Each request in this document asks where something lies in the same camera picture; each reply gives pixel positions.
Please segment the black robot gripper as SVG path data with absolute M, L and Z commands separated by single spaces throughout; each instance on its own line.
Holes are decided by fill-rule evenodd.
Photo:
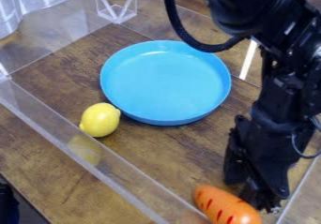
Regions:
M 280 200 L 290 195 L 287 171 L 303 151 L 314 127 L 310 121 L 291 127 L 270 129 L 236 115 L 229 130 L 223 162 L 223 180 L 227 185 L 245 182 L 239 198 L 257 211 L 280 212 Z

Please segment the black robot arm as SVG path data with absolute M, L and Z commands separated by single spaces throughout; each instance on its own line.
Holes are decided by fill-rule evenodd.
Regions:
M 249 117 L 233 117 L 224 183 L 255 209 L 275 213 L 287 172 L 304 157 L 321 113 L 321 12 L 306 0 L 207 0 L 221 30 L 259 44 L 261 87 Z

